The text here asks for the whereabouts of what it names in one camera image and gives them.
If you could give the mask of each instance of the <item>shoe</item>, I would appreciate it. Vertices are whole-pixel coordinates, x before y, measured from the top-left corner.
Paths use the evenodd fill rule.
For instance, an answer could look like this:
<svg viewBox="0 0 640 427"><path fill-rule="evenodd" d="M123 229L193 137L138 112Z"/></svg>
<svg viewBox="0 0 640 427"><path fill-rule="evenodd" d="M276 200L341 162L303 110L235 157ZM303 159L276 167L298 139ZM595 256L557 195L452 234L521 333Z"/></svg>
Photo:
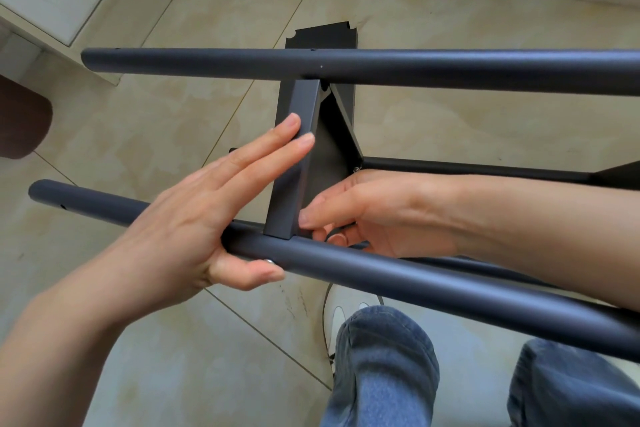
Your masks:
<svg viewBox="0 0 640 427"><path fill-rule="evenodd" d="M382 297L344 286L329 284L324 296L323 329L326 352L329 356L329 363L334 376L335 346L340 326L357 310L372 305L383 305Z"/></svg>

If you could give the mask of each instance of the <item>floor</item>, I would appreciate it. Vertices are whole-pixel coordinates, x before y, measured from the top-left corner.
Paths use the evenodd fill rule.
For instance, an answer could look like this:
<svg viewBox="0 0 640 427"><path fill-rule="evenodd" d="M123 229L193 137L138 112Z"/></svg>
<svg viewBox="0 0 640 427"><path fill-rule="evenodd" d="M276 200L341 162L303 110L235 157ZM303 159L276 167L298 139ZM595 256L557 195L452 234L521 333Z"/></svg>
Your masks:
<svg viewBox="0 0 640 427"><path fill-rule="evenodd" d="M281 48L296 28L345 20L361 48L640 47L639 11L574 0L173 0L145 45ZM32 203L32 181L152 199L268 129L278 91L140 75L113 87L52 55L25 84L52 100L54 121L36 153L0 160L2 335L29 298L122 232ZM631 98L358 87L356 102L366 155L592 171L637 160L640 149ZM239 218L264 220L268 199L269 189ZM317 425L332 384L325 290L295 275L250 293L213 286L143 319L116 344L86 425ZM434 425L506 425L526 338L387 303L433 338L442 368Z"/></svg>

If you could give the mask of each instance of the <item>pant leg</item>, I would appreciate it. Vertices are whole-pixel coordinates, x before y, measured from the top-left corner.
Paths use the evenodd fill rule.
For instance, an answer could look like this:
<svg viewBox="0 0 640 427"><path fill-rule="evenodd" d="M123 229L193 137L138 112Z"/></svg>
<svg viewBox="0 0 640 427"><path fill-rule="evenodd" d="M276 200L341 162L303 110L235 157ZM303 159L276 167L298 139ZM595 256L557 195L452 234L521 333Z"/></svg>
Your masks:
<svg viewBox="0 0 640 427"><path fill-rule="evenodd" d="M340 328L335 379L321 427L428 427L440 372L428 335L387 306Z"/></svg>
<svg viewBox="0 0 640 427"><path fill-rule="evenodd" d="M640 389L596 353L532 339L520 353L507 409L513 427L637 427Z"/></svg>

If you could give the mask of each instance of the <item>brown cylindrical object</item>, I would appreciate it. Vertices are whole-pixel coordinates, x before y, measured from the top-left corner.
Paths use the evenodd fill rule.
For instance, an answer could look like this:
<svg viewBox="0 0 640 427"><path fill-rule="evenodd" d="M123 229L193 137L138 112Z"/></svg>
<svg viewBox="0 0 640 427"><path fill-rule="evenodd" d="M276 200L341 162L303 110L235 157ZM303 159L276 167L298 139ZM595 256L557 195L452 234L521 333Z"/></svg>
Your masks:
<svg viewBox="0 0 640 427"><path fill-rule="evenodd" d="M51 126L51 102L0 75L0 157L29 155Z"/></svg>

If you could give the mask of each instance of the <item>blue denim jeans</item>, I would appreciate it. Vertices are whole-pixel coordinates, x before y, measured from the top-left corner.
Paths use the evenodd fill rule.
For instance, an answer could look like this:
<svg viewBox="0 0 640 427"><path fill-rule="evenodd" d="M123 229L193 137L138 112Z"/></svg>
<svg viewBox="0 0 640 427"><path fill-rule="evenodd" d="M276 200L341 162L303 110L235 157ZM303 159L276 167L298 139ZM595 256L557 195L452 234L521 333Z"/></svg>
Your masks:
<svg viewBox="0 0 640 427"><path fill-rule="evenodd" d="M373 306L348 318L335 365L321 427L430 425L438 361L428 335L399 310ZM640 426L640 389L591 351L532 339L522 348L507 409L514 427Z"/></svg>

